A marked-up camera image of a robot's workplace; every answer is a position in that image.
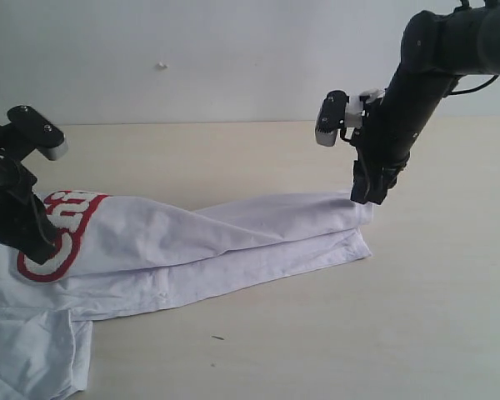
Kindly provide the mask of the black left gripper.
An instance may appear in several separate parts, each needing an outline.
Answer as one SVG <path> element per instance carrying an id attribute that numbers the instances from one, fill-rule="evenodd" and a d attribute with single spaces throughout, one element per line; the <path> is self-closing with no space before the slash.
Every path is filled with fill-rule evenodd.
<path id="1" fill-rule="evenodd" d="M 38 179 L 13 151 L 10 124 L 0 126 L 0 244 L 16 248 L 36 264 L 54 253 L 58 230 L 41 220 L 33 187 Z"/>

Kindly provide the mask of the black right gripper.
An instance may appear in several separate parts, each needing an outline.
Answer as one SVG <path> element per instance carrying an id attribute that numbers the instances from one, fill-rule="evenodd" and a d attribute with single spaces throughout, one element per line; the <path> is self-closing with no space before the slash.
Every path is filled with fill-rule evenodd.
<path id="1" fill-rule="evenodd" d="M 352 136 L 352 146 L 356 148 L 357 160 L 353 164 L 350 198 L 355 203 L 381 205 L 388 191 L 397 184 L 399 173 L 407 166 L 409 153 L 398 160 L 384 160 L 367 149 L 360 132 Z"/>

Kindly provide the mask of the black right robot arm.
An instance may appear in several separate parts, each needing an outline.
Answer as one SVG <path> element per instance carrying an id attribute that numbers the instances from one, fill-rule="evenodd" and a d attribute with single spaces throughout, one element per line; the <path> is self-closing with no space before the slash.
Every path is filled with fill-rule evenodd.
<path id="1" fill-rule="evenodd" d="M 413 16 L 396 72 L 351 137 L 357 150 L 354 202 L 383 202 L 438 104 L 468 75 L 500 76 L 500 1 L 477 8 L 464 2 L 448 15 Z"/>

